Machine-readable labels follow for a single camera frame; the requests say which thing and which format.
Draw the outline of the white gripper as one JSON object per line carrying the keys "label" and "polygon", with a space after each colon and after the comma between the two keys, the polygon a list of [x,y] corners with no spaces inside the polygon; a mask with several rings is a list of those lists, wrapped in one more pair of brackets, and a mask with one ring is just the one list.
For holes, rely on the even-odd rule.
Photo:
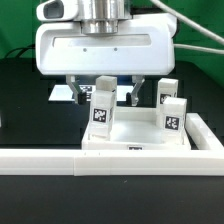
{"label": "white gripper", "polygon": [[169,13],[133,15],[128,0],[47,0],[36,9],[36,64],[44,75],[67,75],[76,104],[87,93],[74,75],[136,75],[126,104],[136,106],[143,75],[175,67],[177,18]]}

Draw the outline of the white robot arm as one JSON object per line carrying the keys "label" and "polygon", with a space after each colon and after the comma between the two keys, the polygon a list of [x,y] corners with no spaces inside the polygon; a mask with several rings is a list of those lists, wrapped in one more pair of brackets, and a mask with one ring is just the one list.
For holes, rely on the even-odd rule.
{"label": "white robot arm", "polygon": [[80,101],[78,75],[130,75],[126,102],[135,106],[146,75],[175,67],[177,18],[131,13],[130,0],[47,0],[36,9],[36,65],[44,75],[64,75]]}

